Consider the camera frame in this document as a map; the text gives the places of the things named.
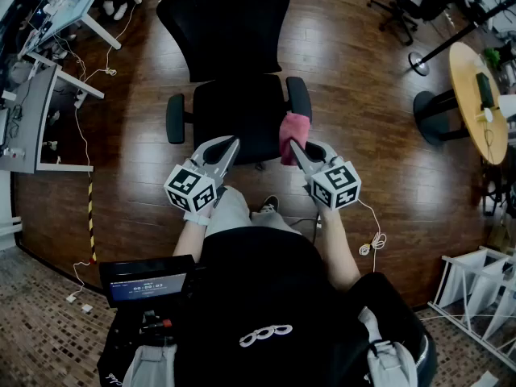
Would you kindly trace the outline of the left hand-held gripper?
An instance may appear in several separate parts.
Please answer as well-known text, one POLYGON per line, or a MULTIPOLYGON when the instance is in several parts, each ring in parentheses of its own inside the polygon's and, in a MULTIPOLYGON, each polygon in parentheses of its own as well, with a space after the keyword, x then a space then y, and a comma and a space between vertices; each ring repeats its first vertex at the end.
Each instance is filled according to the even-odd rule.
POLYGON ((164 183, 169 202, 184 212, 200 212, 214 202, 239 150, 240 140, 233 135, 200 144, 191 158, 174 167, 164 183))

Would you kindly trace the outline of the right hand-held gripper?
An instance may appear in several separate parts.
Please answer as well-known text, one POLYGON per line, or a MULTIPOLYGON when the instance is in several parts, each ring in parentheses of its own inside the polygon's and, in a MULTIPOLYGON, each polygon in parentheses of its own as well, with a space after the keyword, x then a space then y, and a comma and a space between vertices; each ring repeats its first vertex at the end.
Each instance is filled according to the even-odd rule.
POLYGON ((324 142, 309 142, 308 154, 295 139, 291 151, 298 167, 307 175, 310 195, 330 210, 340 210, 356 202, 361 179, 350 161, 337 157, 333 147, 324 142), (318 171, 318 162, 326 163, 318 171))

